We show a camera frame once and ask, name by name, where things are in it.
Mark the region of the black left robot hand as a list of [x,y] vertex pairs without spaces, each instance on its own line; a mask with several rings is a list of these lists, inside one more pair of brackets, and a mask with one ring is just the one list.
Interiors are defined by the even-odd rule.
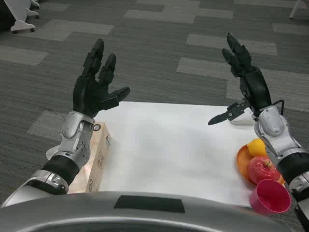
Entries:
[[73,91],[73,110],[91,118],[99,111],[117,107],[130,93],[129,87],[109,92],[116,56],[111,53],[102,65],[103,52],[104,41],[97,39],[84,61],[83,72],[77,78]]

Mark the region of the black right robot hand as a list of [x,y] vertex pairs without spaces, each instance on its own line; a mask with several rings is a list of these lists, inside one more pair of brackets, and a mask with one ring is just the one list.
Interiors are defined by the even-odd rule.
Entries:
[[244,114],[247,108],[250,108],[254,116],[259,116],[261,109],[272,105],[265,79],[260,69],[251,64],[252,57],[246,46],[241,45],[232,33],[227,34],[226,40],[231,51],[223,48],[222,54],[231,66],[231,73],[235,78],[240,78],[239,88],[243,94],[243,102],[230,105],[225,113],[212,118],[209,125],[232,121]]

